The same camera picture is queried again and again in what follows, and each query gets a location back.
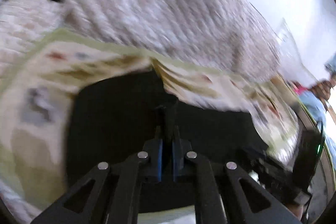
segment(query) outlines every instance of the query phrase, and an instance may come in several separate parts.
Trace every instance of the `wall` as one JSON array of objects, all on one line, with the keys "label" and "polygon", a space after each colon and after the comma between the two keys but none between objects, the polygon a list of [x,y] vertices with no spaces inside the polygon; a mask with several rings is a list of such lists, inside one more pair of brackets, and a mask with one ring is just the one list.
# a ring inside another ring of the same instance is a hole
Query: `wall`
[{"label": "wall", "polygon": [[[302,62],[318,80],[327,78],[324,63],[336,52],[334,0],[249,0],[276,32],[283,18],[293,34]],[[303,76],[298,81],[313,83]]]}]

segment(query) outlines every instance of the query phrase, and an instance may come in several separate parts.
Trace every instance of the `black device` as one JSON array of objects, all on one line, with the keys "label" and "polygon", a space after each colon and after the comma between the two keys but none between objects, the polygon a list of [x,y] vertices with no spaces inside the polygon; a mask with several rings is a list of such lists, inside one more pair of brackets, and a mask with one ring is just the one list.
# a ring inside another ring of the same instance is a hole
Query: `black device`
[{"label": "black device", "polygon": [[[154,138],[145,142],[143,151],[120,164],[99,163],[32,224],[137,223],[142,184],[162,180],[163,147],[163,139]],[[171,174],[165,179],[194,185],[197,224],[300,223],[237,163],[210,162],[193,151],[189,141],[179,138],[177,128],[171,140],[170,160]],[[262,165],[272,169],[265,162],[255,164]]]},{"label": "black device", "polygon": [[325,143],[323,123],[314,130],[306,130],[301,135],[298,156],[293,166],[293,182],[302,189],[307,189],[315,175],[317,163],[321,158]]}]

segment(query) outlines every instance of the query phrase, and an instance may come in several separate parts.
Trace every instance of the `cloth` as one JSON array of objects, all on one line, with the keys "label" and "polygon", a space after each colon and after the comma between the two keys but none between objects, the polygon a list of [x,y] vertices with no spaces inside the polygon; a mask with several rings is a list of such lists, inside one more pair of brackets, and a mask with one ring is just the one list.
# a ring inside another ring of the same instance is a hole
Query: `cloth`
[{"label": "cloth", "polygon": [[303,92],[305,92],[306,90],[308,90],[306,87],[302,86],[301,84],[299,83],[295,83],[294,85],[294,92],[297,94],[297,95],[301,95]]},{"label": "cloth", "polygon": [[250,112],[256,131],[269,146],[269,155],[286,162],[295,149],[297,120],[271,82],[250,83],[239,75],[147,50],[99,43],[64,29],[35,45],[2,75],[0,126],[6,134],[0,137],[0,175],[40,209],[66,189],[64,130],[74,97],[87,85],[151,66],[165,90],[182,102]]},{"label": "cloth", "polygon": [[30,223],[41,210],[27,203],[22,196],[0,180],[0,196],[18,223]]},{"label": "cloth", "polygon": [[188,206],[164,212],[138,215],[138,224],[196,224],[195,208]]},{"label": "cloth", "polygon": [[6,0],[0,5],[0,79],[62,23],[62,4],[51,0]]},{"label": "cloth", "polygon": [[276,74],[278,42],[247,0],[64,0],[67,23],[103,42],[146,48],[263,82]]},{"label": "cloth", "polygon": [[317,123],[322,122],[326,124],[326,110],[324,105],[311,91],[306,90],[299,96],[299,99]]}]

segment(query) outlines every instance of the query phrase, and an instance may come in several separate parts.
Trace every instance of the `blanket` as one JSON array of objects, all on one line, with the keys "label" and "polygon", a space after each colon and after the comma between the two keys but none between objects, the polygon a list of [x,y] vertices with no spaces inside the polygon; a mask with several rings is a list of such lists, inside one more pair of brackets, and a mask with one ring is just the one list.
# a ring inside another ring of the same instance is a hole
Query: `blanket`
[{"label": "blanket", "polygon": [[68,25],[103,42],[146,48],[263,82],[278,42],[248,0],[64,0]]}]

